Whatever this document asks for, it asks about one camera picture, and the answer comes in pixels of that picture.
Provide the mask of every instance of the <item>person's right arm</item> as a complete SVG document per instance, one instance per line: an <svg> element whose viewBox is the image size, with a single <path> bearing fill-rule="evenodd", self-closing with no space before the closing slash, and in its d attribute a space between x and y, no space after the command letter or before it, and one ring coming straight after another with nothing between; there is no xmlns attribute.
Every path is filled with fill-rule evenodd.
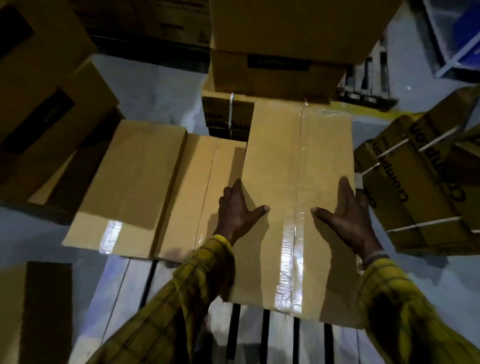
<svg viewBox="0 0 480 364"><path fill-rule="evenodd" d="M372 229L365 195L340 180L342 215L319 208L328 224L364 262L358 305L370 340L387 363L480 363L480 351L448 327L408 276L382 249Z"/></svg>

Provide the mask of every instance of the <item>yellow plaid sleeve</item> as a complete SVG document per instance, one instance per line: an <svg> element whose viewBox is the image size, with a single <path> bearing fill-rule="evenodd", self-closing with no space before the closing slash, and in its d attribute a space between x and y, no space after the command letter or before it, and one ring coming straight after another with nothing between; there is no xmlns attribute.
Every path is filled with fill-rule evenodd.
<svg viewBox="0 0 480 364"><path fill-rule="evenodd" d="M386 363L480 363L480 351L443 323L391 259L368 266L358 305L367 335Z"/></svg>
<svg viewBox="0 0 480 364"><path fill-rule="evenodd" d="M233 280L235 262L220 235L193 252L173 279L90 358L89 364L188 363L210 303Z"/></svg>

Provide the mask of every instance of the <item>blue object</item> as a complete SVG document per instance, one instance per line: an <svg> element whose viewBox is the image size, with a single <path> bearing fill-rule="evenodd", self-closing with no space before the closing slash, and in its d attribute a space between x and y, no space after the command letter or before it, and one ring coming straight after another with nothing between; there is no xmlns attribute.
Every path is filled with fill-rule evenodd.
<svg viewBox="0 0 480 364"><path fill-rule="evenodd" d="M480 1L474 0L453 26L452 38L455 41L457 51L461 50L479 32ZM480 66L480 42L460 59L460 63L474 67Z"/></svg>

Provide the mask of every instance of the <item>concrete floor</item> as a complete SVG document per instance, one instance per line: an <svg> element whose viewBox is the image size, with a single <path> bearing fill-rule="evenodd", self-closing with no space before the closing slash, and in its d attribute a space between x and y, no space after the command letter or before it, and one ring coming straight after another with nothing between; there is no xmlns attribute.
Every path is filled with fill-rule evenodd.
<svg viewBox="0 0 480 364"><path fill-rule="evenodd" d="M397 108L413 112L431 108L464 85L433 78L416 27L416 16L404 4L387 31L391 90L400 99ZM200 98L205 74L104 55L95 55L93 62L119 99L120 110L127 119L182 125L189 132L208 134ZM355 147L375 137L387 125L381 119L356 115L353 118ZM437 307L442 318L480 347L480 316L477 313L480 256L417 258L399 255L376 218L373 218L373 225L385 249ZM0 207L0 231L0 268L27 260L73 264L76 337L106 256L62 247L67 227L3 207Z"/></svg>

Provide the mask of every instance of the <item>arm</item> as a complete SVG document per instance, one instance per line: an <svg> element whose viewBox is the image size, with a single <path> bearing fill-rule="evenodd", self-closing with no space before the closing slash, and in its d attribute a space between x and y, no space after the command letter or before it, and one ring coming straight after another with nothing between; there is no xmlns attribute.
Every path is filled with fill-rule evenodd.
<svg viewBox="0 0 480 364"><path fill-rule="evenodd" d="M212 238L173 273L173 279L90 358L89 364L188 363L210 303L233 281L231 247L268 211L249 211L237 180L219 200Z"/></svg>
<svg viewBox="0 0 480 364"><path fill-rule="evenodd" d="M417 286L384 253L372 229L368 200L346 178L345 213L314 207L364 264L358 305L368 337L387 363L480 363L480 351L448 327Z"/></svg>

